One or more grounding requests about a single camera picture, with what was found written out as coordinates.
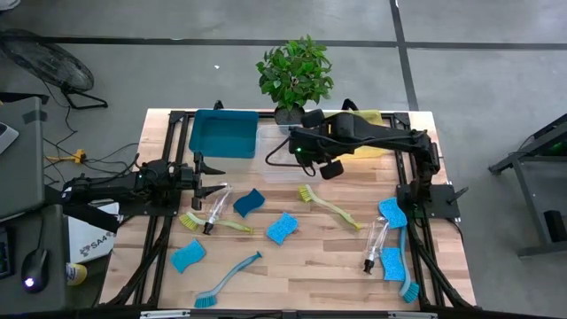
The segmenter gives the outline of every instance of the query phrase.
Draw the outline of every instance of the yellow brush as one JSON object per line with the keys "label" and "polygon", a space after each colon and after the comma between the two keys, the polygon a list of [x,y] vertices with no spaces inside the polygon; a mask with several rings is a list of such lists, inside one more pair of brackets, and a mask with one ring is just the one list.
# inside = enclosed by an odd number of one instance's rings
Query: yellow brush
{"label": "yellow brush", "polygon": [[324,201],[324,200],[318,198],[317,195],[315,195],[315,192],[311,189],[311,186],[309,186],[307,184],[299,186],[299,197],[301,199],[303,199],[303,201],[306,202],[306,203],[313,200],[315,203],[329,208],[331,211],[341,215],[341,217],[343,217],[346,222],[353,225],[356,228],[356,230],[361,230],[361,225],[359,223],[355,222],[353,217],[349,213],[347,213],[344,210],[334,206],[330,202],[327,202],[327,201]]}
{"label": "yellow brush", "polygon": [[[179,221],[183,224],[183,226],[187,227],[190,230],[196,230],[198,225],[205,225],[205,221],[198,218],[192,212],[187,212],[187,213],[179,216]],[[252,227],[249,227],[249,226],[237,223],[237,222],[220,220],[220,221],[216,221],[216,224],[231,227],[235,230],[240,230],[240,231],[243,231],[243,232],[247,232],[249,234],[253,234],[253,232],[254,232],[254,229]]]}

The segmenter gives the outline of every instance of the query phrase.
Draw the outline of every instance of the spray bottle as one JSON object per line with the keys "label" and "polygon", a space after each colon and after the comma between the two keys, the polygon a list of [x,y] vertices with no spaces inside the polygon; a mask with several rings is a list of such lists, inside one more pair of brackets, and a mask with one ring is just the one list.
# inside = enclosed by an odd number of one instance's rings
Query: spray bottle
{"label": "spray bottle", "polygon": [[374,260],[382,253],[382,247],[388,232],[389,222],[382,216],[378,216],[370,226],[369,239],[366,242],[366,260],[364,261],[364,272],[370,275],[374,267]]}
{"label": "spray bottle", "polygon": [[230,202],[230,195],[232,195],[232,187],[227,183],[221,183],[225,187],[218,191],[218,196],[214,200],[214,204],[211,206],[209,210],[209,214],[207,216],[207,220],[205,222],[205,229],[203,230],[203,234],[211,235],[211,230],[213,229],[214,223],[221,219],[221,215],[224,210],[227,208]]}

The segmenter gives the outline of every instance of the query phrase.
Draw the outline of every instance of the concrete floor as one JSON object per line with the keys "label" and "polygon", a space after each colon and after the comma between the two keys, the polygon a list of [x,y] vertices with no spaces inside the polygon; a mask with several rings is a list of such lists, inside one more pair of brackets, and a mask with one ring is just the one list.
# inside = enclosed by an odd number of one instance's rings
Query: concrete floor
{"label": "concrete floor", "polygon": [[[562,0],[399,0],[407,41],[565,43]],[[387,0],[23,0],[0,27],[42,35],[148,36],[198,39],[394,41]],[[71,112],[79,133],[62,145],[102,157],[137,142],[149,107],[271,107],[254,64],[266,47],[64,45],[96,78],[93,95],[108,110]],[[567,316],[567,255],[521,261],[516,250],[537,243],[516,177],[486,168],[567,110],[567,51],[409,50],[420,110],[433,111],[457,187],[470,275],[479,306]],[[336,88],[324,108],[346,97],[360,108],[407,110],[395,48],[329,48]],[[30,74],[0,59],[0,89],[47,93]],[[66,109],[53,101],[44,134],[66,136]],[[54,150],[46,147],[47,153]],[[115,159],[131,159],[129,149]],[[61,165],[65,178],[73,165]],[[47,173],[58,178],[50,169]]]}

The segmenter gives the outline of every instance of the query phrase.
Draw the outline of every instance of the computer mouse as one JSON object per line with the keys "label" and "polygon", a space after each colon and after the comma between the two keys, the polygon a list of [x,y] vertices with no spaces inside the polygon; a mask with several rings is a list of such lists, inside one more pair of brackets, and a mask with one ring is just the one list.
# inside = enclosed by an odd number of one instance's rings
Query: computer mouse
{"label": "computer mouse", "polygon": [[21,264],[21,282],[29,293],[42,291],[49,281],[47,250],[37,248],[29,253]]}

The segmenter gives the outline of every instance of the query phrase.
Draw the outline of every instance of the sponge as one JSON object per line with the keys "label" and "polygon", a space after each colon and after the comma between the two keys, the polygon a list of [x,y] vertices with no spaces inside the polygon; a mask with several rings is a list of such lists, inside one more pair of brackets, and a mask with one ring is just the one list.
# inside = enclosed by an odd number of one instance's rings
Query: sponge
{"label": "sponge", "polygon": [[197,241],[193,241],[186,245],[184,248],[178,249],[175,253],[171,255],[170,261],[174,265],[175,269],[181,274],[187,266],[192,263],[198,262],[205,257],[205,249]]}
{"label": "sponge", "polygon": [[281,245],[284,243],[284,239],[298,227],[298,224],[298,220],[295,217],[283,213],[279,220],[268,227],[266,236],[278,245]]}
{"label": "sponge", "polygon": [[401,263],[401,250],[398,247],[385,247],[380,254],[384,266],[384,280],[403,281],[406,271]]}
{"label": "sponge", "polygon": [[252,189],[250,194],[237,200],[233,207],[243,218],[254,209],[260,208],[264,205],[266,199],[256,189]]}
{"label": "sponge", "polygon": [[397,229],[408,225],[408,219],[404,212],[398,207],[396,198],[389,198],[379,202],[378,209],[390,223],[390,229]]}

